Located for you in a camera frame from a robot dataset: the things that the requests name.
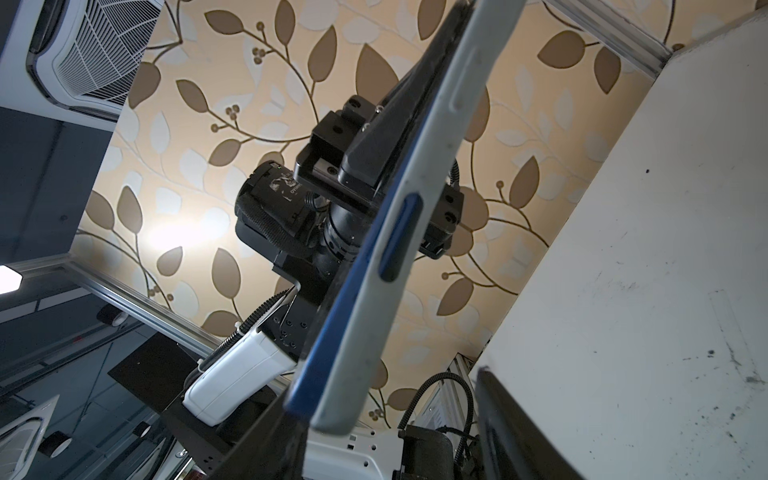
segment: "white device housing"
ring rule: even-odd
[[[398,431],[355,427],[348,435],[310,429],[302,476],[311,480],[389,480],[402,464]]]
[[[184,394],[184,406],[206,425],[218,425],[240,403],[296,366],[268,336],[256,330],[252,328]]]

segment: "white panel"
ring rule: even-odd
[[[68,302],[69,300],[74,300],[76,298],[80,298],[81,296],[86,296],[89,293],[90,292],[85,288],[76,288],[74,290],[69,290],[68,292],[59,293],[58,295],[49,296],[40,300],[38,310],[43,310],[50,306],[58,305],[59,303]]]
[[[20,316],[28,315],[35,311],[35,306],[37,305],[38,301],[35,300],[34,302],[25,303],[24,305],[15,306],[13,308],[9,308],[7,310],[2,310],[0,312],[0,323],[8,322],[9,320],[17,319]]]
[[[768,472],[766,14],[662,71],[478,361],[590,480]]]
[[[326,435],[310,429],[302,476],[311,480],[389,480],[401,464],[402,439],[397,430],[374,432],[355,427],[348,435]]]

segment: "cable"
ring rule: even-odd
[[[472,417],[475,414],[475,400],[472,398],[472,390],[470,390],[467,382],[465,382],[462,377],[452,372],[436,373],[435,375],[429,377],[426,382],[424,382],[422,386],[416,390],[416,394],[413,396],[413,399],[411,399],[410,405],[408,405],[406,412],[402,414],[400,423],[397,425],[398,430],[403,430],[408,425],[408,421],[411,419],[411,415],[416,408],[416,404],[419,403],[422,395],[424,395],[424,393],[430,386],[432,386],[433,383],[438,382],[439,380],[453,380],[454,382],[457,382],[459,385],[461,385],[464,389],[464,393],[467,395],[467,419],[464,423],[464,431],[462,433],[469,436],[469,429],[472,427]],[[466,446],[467,438],[462,436],[462,439],[458,442],[456,457],[453,459],[454,464],[456,464],[459,468],[461,468],[464,461],[464,449]]]
[[[251,313],[248,318],[245,319],[243,324],[237,327],[234,332],[232,332],[232,335],[228,336],[226,340],[219,344],[219,346],[216,347],[213,352],[211,352],[207,357],[205,357],[205,359],[200,362],[196,369],[192,370],[190,374],[187,375],[187,378],[184,380],[184,390],[188,389],[192,383],[197,380],[197,377],[208,370],[211,365],[213,365],[219,358],[221,358],[221,356],[224,355],[224,353],[227,352],[227,350],[235,346],[235,344],[239,342],[240,339],[243,338],[245,334],[248,333],[251,328],[253,328],[254,325],[256,325],[256,322],[258,322],[259,319],[264,316],[264,313],[267,313],[275,305],[275,303],[281,300],[290,290],[291,289],[283,290],[282,292],[271,296],[270,298],[266,299],[266,301],[262,303],[259,308],[255,309],[253,313]]]
[[[436,432],[440,432],[440,433],[453,433],[453,434],[456,434],[458,436],[464,437],[465,439],[468,439],[468,440],[478,440],[478,437],[476,437],[474,435],[467,435],[466,433],[462,432],[461,430],[454,429],[453,427],[449,427],[447,425],[443,426],[443,427],[440,427],[439,429],[435,429],[435,431]]]

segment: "air conditioner unit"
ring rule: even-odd
[[[22,0],[0,106],[114,129],[162,0]]]
[[[0,427],[0,480],[21,480],[27,475],[51,422],[56,402],[58,395]]]

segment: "light fixture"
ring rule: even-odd
[[[72,443],[72,437],[57,430],[42,441],[38,447],[38,452],[47,457],[55,458],[66,450],[70,443]]]
[[[149,233],[149,242],[161,252],[176,247],[192,247],[208,240],[210,233],[199,225],[162,225]]]
[[[149,433],[151,428],[152,428],[152,425],[146,422],[139,422],[139,424],[136,425],[136,428],[134,428],[134,435],[142,439],[146,436],[146,434]]]
[[[22,284],[22,275],[5,265],[0,266],[0,294],[15,292]]]
[[[120,326],[128,318],[128,313],[107,303],[96,313],[96,319],[104,325]]]

